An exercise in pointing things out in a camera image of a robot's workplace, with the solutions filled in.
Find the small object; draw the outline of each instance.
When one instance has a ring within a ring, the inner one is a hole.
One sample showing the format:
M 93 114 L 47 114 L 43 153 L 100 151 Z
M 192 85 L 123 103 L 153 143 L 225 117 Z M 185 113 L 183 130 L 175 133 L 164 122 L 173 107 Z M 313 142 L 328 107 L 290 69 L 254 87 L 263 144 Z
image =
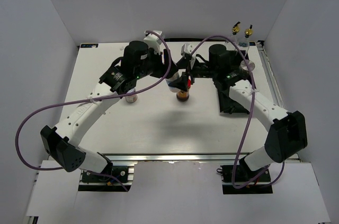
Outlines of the small object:
M 178 101 L 185 102 L 185 101 L 187 101 L 189 99 L 189 97 L 190 97 L 190 88 L 191 88 L 191 81 L 190 80 L 187 83 L 187 87 L 188 87 L 188 91 L 187 92 L 185 92 L 185 91 L 177 92 L 176 98 L 178 99 Z
M 97 48 L 99 46 L 99 44 L 95 43 L 95 44 L 81 44 L 80 48 Z
M 181 56 L 185 56 L 186 54 L 190 55 L 193 51 L 193 45 L 190 43 L 185 43 L 181 47 Z
M 248 52 L 248 49 L 249 49 L 249 36 L 251 36 L 253 33 L 253 30 L 252 30 L 252 25 L 249 26 L 248 29 L 245 30 L 245 36 L 244 38 L 241 38 L 239 40 L 239 48 L 241 51 L 245 51 L 245 56 L 247 55 L 247 52 Z
M 127 93 L 134 93 L 136 91 L 135 88 L 129 90 Z M 134 94 L 134 95 L 130 95 L 130 96 L 125 96 L 125 100 L 128 102 L 128 103 L 133 103 L 135 101 L 137 101 L 138 99 L 138 95 L 137 94 Z
M 240 31 L 240 22 L 237 22 L 233 28 L 232 28 L 232 33 L 230 36 L 228 36 L 228 38 L 235 44 L 235 45 L 238 45 L 238 38 L 237 38 L 237 33 Z M 236 48 L 232 45 L 232 44 L 229 44 L 227 45 L 227 50 L 236 50 Z
M 246 60 L 246 61 L 247 61 L 247 63 L 248 63 L 249 69 L 250 69 L 251 71 L 254 71 L 254 69 L 255 69 L 255 63 L 252 62 L 252 61 L 250 61 L 250 60 Z M 243 71 L 243 72 L 248 72 L 248 68 L 247 68 L 247 66 L 246 66 L 246 64 L 245 64 L 245 61 L 242 61 L 242 62 L 240 63 L 240 70 Z

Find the black bracket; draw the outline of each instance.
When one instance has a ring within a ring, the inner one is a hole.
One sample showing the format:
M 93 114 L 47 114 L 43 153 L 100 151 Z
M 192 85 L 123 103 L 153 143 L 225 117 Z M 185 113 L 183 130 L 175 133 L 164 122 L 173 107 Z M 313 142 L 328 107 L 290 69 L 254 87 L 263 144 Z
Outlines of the black bracket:
M 262 183 L 270 183 L 271 176 L 269 170 L 263 173 L 257 181 L 254 181 L 254 184 L 245 186 L 241 189 L 236 189 L 233 187 L 232 183 L 232 171 L 233 165 L 224 165 L 221 166 L 221 169 L 218 169 L 217 172 L 222 175 L 222 193 L 224 195 L 229 194 L 272 194 L 272 186 L 263 186 Z M 252 177 L 248 177 L 248 174 L 242 169 L 241 166 L 237 166 L 235 174 L 236 183 L 247 182 Z
M 86 153 L 69 144 L 69 139 L 62 138 L 56 130 L 56 127 L 45 126 L 40 131 L 44 148 L 61 167 L 72 172 L 84 162 Z
M 128 181 L 128 166 L 111 166 L 110 167 L 110 175 L 119 179 L 120 182 L 126 183 Z M 83 183 L 103 183 L 108 182 L 109 177 L 93 175 L 87 172 L 83 172 L 83 176 L 81 181 Z

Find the wire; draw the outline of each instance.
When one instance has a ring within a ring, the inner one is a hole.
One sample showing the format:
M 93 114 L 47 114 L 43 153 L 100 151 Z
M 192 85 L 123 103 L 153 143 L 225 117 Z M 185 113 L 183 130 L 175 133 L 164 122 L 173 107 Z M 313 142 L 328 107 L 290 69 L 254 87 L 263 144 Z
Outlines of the wire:
M 207 60 L 205 60 L 205 58 L 203 58 L 200 54 L 197 54 L 196 57 L 199 57 L 201 60 L 203 60 L 206 64 L 209 64 L 209 62 Z
M 262 185 L 261 188 L 268 187 L 268 186 L 271 186 L 272 184 L 276 183 L 276 181 L 279 180 L 280 176 L 281 176 L 282 173 L 284 172 L 284 169 L 285 169 L 285 162 L 282 163 L 280 173 L 279 173 L 279 175 L 276 177 L 276 179 L 274 179 L 274 181 L 273 181 L 273 182 L 270 182 L 269 184 Z
M 116 60 L 114 60 L 113 62 L 112 62 L 112 64 L 111 64 L 111 67 L 113 66 L 115 66 L 115 65 L 117 65 L 121 60 L 122 60 L 122 56 L 120 56 L 120 57 L 118 57 Z
M 252 186 L 256 186 L 256 184 L 259 182 L 259 177 L 256 179 L 256 182 Z
M 223 39 L 227 40 L 228 42 L 230 42 L 235 47 L 235 49 L 238 51 L 239 55 L 243 59 L 244 63 L 246 64 L 246 67 L 247 67 L 247 69 L 249 71 L 249 76 L 250 76 L 251 81 L 252 81 L 252 90 L 255 90 L 255 82 L 254 82 L 253 73 L 252 73 L 252 71 L 251 71 L 251 69 L 249 67 L 249 64 L 248 64 L 247 60 L 245 59 L 243 53 L 240 51 L 239 47 L 232 40 L 230 40 L 228 37 L 223 36 L 223 35 L 212 35 L 210 37 L 207 37 L 207 38 L 203 39 L 195 47 L 195 49 L 191 52 L 191 54 L 194 54 L 197 51 L 197 49 L 200 48 L 200 46 L 205 41 L 207 41 L 209 39 L 212 39 L 212 38 L 223 38 Z M 247 182 L 243 183 L 242 185 L 237 186 L 235 184 L 235 174 L 236 174 L 237 163 L 238 163 L 239 156 L 240 156 L 241 150 L 242 150 L 244 142 L 245 142 L 245 138 L 246 138 L 246 135 L 247 135 L 247 132 L 248 132 L 248 129 L 249 129 L 249 124 L 251 123 L 251 119 L 252 119 L 252 116 L 253 116 L 254 102 L 255 102 L 255 91 L 252 91 L 251 107 L 249 109 L 249 115 L 248 115 L 247 123 L 246 123 L 245 130 L 244 130 L 243 136 L 241 138 L 241 141 L 240 141 L 240 144 L 239 144 L 239 147 L 238 147 L 237 154 L 236 154 L 235 159 L 234 159 L 234 164 L 233 164 L 233 169 L 232 169 L 232 185 L 233 185 L 233 187 L 235 189 L 241 189 L 241 188 L 247 186 L 249 183 L 251 183 L 254 180 L 256 180 L 259 176 L 261 176 L 268 169 L 268 166 L 262 168 L 262 170 L 257 175 L 255 175 L 254 177 L 252 177 L 250 180 L 248 180 Z
M 117 175 L 117 176 L 116 176 L 117 179 L 118 179 L 119 177 L 120 177 L 120 175 Z M 114 181 L 115 181 L 115 180 L 112 179 L 112 180 L 110 180 L 109 182 L 110 182 L 110 183 L 113 183 Z
M 116 178 L 115 176 L 113 176 L 113 175 L 100 174 L 100 173 L 93 172 L 93 171 L 87 171 L 87 172 L 89 172 L 89 173 L 92 174 L 92 175 L 98 175 L 98 176 L 109 177 L 109 178 L 111 178 L 111 179 L 117 181 L 117 182 L 121 185 L 121 187 L 123 187 L 123 189 L 124 189 L 125 191 L 128 191 L 127 188 L 125 187 L 125 185 L 124 185 L 119 179 L 117 179 L 117 178 Z
M 158 84 L 160 84 L 161 81 L 163 81 L 168 73 L 170 72 L 170 69 L 171 69 L 171 61 L 172 61 L 172 56 L 171 56 L 171 51 L 167 45 L 167 43 L 165 42 L 165 40 L 156 32 L 153 32 L 153 31 L 146 31 L 147 33 L 151 33 L 151 34 L 154 34 L 156 37 L 158 37 L 161 42 L 164 44 L 165 48 L 167 49 L 168 51 L 168 68 L 167 68 L 167 71 L 166 73 L 163 75 L 162 78 L 160 78 L 157 82 L 155 82 L 154 84 L 144 88 L 144 89 L 141 89 L 139 91 L 136 91 L 136 92 L 133 92 L 133 93 L 125 93 L 125 94 L 120 94 L 120 95 L 115 95 L 115 96 L 102 96 L 102 97 L 97 97 L 97 98 L 93 98 L 94 101 L 102 101 L 102 100 L 109 100 L 109 99 L 112 99 L 112 98 L 122 98 L 122 97 L 125 97 L 125 96 L 130 96 L 130 95 L 135 95 L 135 94 L 138 94 L 138 93 L 143 93 L 155 86 L 157 86 Z M 91 100 L 89 99 L 84 99 L 84 100 L 78 100 L 78 101 L 70 101 L 70 102 L 64 102 L 64 103 L 58 103 L 58 104 L 53 104 L 53 105 L 48 105 L 48 106 L 45 106 L 45 107 L 42 107 L 40 109 L 37 109 L 35 110 L 34 112 L 32 112 L 31 114 L 29 114 L 22 122 L 21 124 L 19 125 L 17 131 L 16 131 L 16 134 L 15 134 L 15 150 L 16 150 L 16 153 L 20 159 L 20 161 L 27 167 L 31 168 L 31 169 L 34 169 L 34 170 L 38 170 L 38 171 L 52 171 L 52 170 L 59 170 L 59 169 L 63 169 L 62 167 L 54 167 L 54 168 L 42 168 L 42 167 L 35 167 L 35 166 L 32 166 L 31 164 L 29 164 L 22 156 L 21 154 L 21 151 L 20 151 L 20 148 L 19 148 L 19 136 L 20 136 L 20 132 L 23 128 L 23 126 L 26 124 L 26 122 L 34 115 L 40 113 L 41 111 L 44 111 L 44 110 L 47 110 L 47 109 L 52 109 L 54 107 L 59 107 L 59 106 L 68 106 L 68 105 L 73 105 L 73 104 L 80 104 L 80 103 L 88 103 L 90 102 Z

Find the brown bottle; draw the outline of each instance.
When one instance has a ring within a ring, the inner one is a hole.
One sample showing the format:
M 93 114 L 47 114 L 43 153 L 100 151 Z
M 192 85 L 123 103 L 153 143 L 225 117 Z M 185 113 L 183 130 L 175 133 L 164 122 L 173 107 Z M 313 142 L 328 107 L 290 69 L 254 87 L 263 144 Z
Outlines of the brown bottle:
M 185 102 L 185 101 L 187 101 L 189 99 L 189 97 L 190 97 L 190 88 L 191 88 L 191 80 L 188 81 L 187 88 L 188 88 L 187 92 L 179 91 L 179 92 L 176 93 L 176 98 L 178 99 L 178 101 Z

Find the cable tie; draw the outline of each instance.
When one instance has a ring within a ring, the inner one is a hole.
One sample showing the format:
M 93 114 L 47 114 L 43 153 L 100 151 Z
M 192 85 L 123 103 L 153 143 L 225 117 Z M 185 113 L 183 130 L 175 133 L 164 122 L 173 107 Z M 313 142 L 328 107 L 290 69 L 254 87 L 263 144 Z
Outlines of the cable tie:
M 253 93 L 258 93 L 259 90 L 257 89 L 251 89 L 251 91 L 249 92 L 249 96 L 251 96 Z
M 89 99 L 91 103 L 93 103 L 93 104 L 97 105 L 97 106 L 98 106 L 98 108 L 99 108 L 99 109 L 101 109 L 101 107 L 100 107 L 99 103 L 98 103 L 97 101 L 95 101 L 95 100 L 93 99 L 93 97 L 92 97 L 92 96 L 90 96 L 90 97 L 87 97 L 87 99 Z

